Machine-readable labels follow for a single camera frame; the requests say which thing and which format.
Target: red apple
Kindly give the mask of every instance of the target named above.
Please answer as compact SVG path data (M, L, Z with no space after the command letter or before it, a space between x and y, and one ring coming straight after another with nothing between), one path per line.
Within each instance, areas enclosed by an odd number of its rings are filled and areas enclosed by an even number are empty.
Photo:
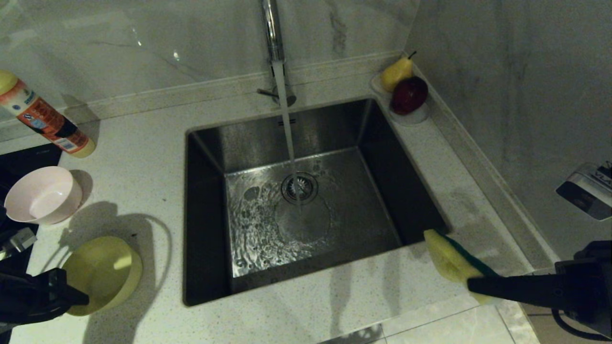
M427 83L419 77L401 80L393 90L391 110L397 114L413 112L425 103L428 91Z

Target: soap dish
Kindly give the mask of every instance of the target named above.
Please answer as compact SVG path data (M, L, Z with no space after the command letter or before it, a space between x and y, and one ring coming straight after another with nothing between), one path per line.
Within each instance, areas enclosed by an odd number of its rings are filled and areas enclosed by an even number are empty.
M411 127L429 118L429 106L427 103L423 103L420 108L409 114L394 113L393 110L391 110L391 106L389 106L388 109L389 117L391 117L395 123L402 125L403 127Z
M381 83L381 74L382 73L377 73L374 75L374 77L372 77L370 80L370 87L377 95L381 96L383 99L389 99L389 101L391 101L392 93L387 92L383 88L383 84Z
M419 124L429 117L429 106L427 103L423 103L420 108L414 110L409 114L397 114L391 110L391 97L393 94L391 92L387 92L383 85L381 84L381 73L377 73L370 80L370 87L372 90L380 97L383 104L385 104L387 110L389 111L389 117L391 119L403 127L410 127L415 124Z

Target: sink drain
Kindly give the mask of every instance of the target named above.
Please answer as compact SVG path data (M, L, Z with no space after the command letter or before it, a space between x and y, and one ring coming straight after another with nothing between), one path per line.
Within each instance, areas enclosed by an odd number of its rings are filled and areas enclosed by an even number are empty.
M302 204L311 202L316 197L319 189L319 184L316 182L315 177L308 173L298 172L296 179L297 181L293 180L293 174L285 178L280 190L283 197L292 204L297 204L298 197Z

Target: stainless steel sink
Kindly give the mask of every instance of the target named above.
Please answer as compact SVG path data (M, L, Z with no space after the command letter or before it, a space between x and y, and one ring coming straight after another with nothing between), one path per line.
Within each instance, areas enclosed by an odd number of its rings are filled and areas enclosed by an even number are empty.
M196 305L446 230L371 99L187 135L184 302Z

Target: tile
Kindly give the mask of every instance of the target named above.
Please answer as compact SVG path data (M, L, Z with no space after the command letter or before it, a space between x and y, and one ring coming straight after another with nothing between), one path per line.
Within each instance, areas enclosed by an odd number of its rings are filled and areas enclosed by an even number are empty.
M593 332L593 330L589 329L586 326L583 326L577 323L570 318L563 316L563 320L566 323L570 324L572 327L575 327L578 330L585 332ZM593 344L600 343L594 342L592 340L586 340L583 338L578 338L572 334L569 334L565 330L559 327L557 323L554 322L552 315L531 315L529 316L529 321L533 325L535 333L537 334L538 339L541 344Z
M371 54L358 58L332 61L317 66L302 66L291 68L288 73L294 86L299 90L301 84L335 79L339 75L357 75L374 73L397 59L400 52ZM141 92L123 97L96 100L84 103L72 96L65 96L67 108L57 108L67 118L76 124L125 116L160 108L203 102L207 100L235 97L240 94L252 93L254 89L266 88L269 76L266 72L252 73L236 78L224 78L203 83L185 85L175 88L165 88L149 92ZM303 98L297 98L295 107L304 106ZM6 120L1 116L0 108L0 141L32 135L32 130L10 115Z
M385 344L381 340L384 341L383 327L378 324L326 340L320 344Z
M279 1L288 69L401 51L419 2ZM2 3L0 65L56 108L269 73L257 1Z
M503 300L496 307L515 343L540 343L529 319L518 302Z
M387 336L387 344L514 344L494 306L481 306Z
M473 297L463 294L383 321L382 329L388 337L477 306Z
M521 308L523 309L523 311L527 315L550 314L550 308L534 306L534 305L530 305L530 304L524 304L522 302L519 303L519 304L521 305Z
M562 259L612 237L554 192L610 158L609 13L610 1L422 1L405 48Z

